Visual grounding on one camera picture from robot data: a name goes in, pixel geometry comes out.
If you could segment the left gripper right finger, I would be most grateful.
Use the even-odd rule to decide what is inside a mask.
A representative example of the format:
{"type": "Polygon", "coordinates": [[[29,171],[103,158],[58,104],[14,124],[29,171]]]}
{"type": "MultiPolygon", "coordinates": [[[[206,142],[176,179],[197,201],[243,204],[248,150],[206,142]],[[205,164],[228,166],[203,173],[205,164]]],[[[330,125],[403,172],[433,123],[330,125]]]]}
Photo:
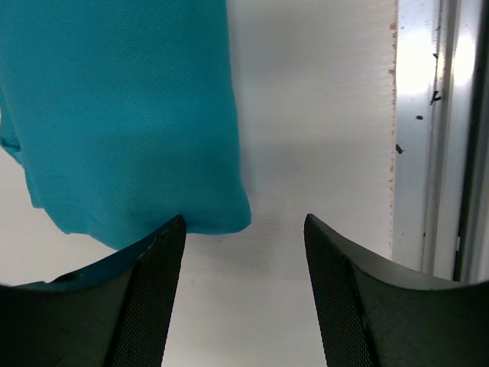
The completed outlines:
{"type": "Polygon", "coordinates": [[[304,242],[329,366],[486,366],[488,284],[388,260],[314,215],[304,242]]]}

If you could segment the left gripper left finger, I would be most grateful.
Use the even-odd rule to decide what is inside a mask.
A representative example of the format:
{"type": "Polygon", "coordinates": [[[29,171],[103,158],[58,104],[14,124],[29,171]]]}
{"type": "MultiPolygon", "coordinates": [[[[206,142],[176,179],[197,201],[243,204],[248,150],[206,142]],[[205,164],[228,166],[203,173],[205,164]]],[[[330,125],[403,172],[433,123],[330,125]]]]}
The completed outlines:
{"type": "Polygon", "coordinates": [[[186,241],[181,216],[51,282],[1,288],[3,366],[159,366],[186,241]]]}

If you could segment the teal t shirt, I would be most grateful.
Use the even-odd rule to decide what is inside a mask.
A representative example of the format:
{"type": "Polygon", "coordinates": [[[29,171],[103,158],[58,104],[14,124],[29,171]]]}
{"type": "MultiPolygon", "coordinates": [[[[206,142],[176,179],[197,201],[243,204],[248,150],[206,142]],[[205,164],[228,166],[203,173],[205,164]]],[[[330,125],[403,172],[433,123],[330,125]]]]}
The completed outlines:
{"type": "Polygon", "coordinates": [[[245,229],[226,3],[3,1],[1,145],[67,234],[245,229]]]}

